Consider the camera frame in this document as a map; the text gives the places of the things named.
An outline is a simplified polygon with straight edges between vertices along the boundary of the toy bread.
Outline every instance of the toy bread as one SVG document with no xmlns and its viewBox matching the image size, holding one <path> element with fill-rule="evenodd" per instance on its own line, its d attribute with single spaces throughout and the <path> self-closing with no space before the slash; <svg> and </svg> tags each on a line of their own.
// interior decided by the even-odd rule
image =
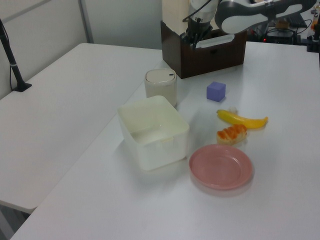
<svg viewBox="0 0 320 240">
<path fill-rule="evenodd" d="M 234 145 L 244 140 L 246 136 L 246 126 L 243 124 L 234 124 L 221 131 L 217 131 L 216 140 L 218 144 Z"/>
</svg>

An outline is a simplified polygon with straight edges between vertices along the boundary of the toy banana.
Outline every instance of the toy banana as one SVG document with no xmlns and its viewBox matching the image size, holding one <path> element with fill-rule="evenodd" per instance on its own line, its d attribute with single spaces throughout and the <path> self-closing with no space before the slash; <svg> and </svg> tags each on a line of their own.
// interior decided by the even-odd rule
<svg viewBox="0 0 320 240">
<path fill-rule="evenodd" d="M 242 116 L 239 116 L 237 114 L 234 114 L 230 111 L 219 109 L 216 111 L 218 114 L 218 117 L 221 118 L 222 120 L 230 123 L 230 124 L 243 124 L 245 125 L 248 129 L 258 129 L 266 125 L 268 121 L 268 117 L 266 116 L 265 118 L 262 119 L 251 119 L 251 118 L 245 118 Z"/>
</svg>

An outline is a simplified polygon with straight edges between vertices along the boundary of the white table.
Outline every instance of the white table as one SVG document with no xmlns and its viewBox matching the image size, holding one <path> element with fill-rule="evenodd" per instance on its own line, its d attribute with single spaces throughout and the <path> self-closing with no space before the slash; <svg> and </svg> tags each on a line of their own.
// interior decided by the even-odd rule
<svg viewBox="0 0 320 240">
<path fill-rule="evenodd" d="M 222 102 L 206 99 L 212 81 L 226 84 Z M 128 102 L 143 98 L 141 81 Z M 252 161 L 252 180 L 218 191 L 192 179 L 188 161 L 216 142 L 228 126 L 216 110 L 230 106 L 269 122 L 235 145 Z M 319 239 L 318 54 L 248 42 L 243 65 L 178 79 L 177 109 L 190 125 L 187 159 L 140 170 L 115 116 L 12 240 Z"/>
<path fill-rule="evenodd" d="M 31 213 L 161 57 L 80 44 L 0 100 L 0 204 Z"/>
</svg>

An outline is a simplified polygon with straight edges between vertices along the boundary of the dark brown wooden box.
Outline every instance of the dark brown wooden box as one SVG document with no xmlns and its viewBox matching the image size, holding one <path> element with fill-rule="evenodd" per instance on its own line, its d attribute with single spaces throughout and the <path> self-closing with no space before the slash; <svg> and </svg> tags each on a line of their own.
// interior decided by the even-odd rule
<svg viewBox="0 0 320 240">
<path fill-rule="evenodd" d="M 247 32 L 235 34 L 232 42 L 192 49 L 179 35 L 161 21 L 162 58 L 181 78 L 205 74 L 244 63 Z M 223 36 L 213 30 L 207 38 Z"/>
</svg>

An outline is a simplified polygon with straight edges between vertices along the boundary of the pink plate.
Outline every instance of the pink plate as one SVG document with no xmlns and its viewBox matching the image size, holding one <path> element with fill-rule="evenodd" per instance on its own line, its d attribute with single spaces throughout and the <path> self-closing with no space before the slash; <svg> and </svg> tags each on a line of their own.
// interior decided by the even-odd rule
<svg viewBox="0 0 320 240">
<path fill-rule="evenodd" d="M 249 157 L 241 150 L 222 144 L 211 144 L 190 157 L 192 174 L 212 189 L 234 189 L 245 184 L 252 175 Z"/>
</svg>

